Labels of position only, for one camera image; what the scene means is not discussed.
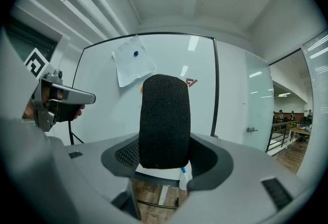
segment red logo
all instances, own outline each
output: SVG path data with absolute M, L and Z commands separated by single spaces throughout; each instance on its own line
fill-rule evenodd
M 195 84 L 198 80 L 194 80 L 194 79 L 190 79 L 190 78 L 187 78 L 186 79 L 186 84 L 187 86 L 191 87 L 193 84 Z

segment glass door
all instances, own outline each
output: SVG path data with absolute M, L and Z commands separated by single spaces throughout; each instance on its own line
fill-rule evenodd
M 265 151 L 272 127 L 274 98 L 270 68 L 260 57 L 245 51 L 248 86 L 248 122 L 244 144 Z

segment black-and-white marker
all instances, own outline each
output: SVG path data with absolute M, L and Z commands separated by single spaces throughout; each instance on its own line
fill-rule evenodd
M 35 76 L 35 78 L 39 79 L 48 66 L 49 62 L 36 48 L 34 48 L 34 50 L 25 60 L 24 64 L 27 69 Z

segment door handle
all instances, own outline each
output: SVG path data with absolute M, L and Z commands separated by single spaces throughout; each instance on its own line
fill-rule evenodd
M 258 130 L 255 128 L 246 128 L 246 132 L 255 132 L 255 131 L 258 131 Z

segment window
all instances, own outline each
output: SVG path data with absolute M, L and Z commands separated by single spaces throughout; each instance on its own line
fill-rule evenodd
M 57 42 L 24 25 L 13 17 L 4 24 L 8 39 L 20 58 L 25 61 L 34 48 L 50 61 Z

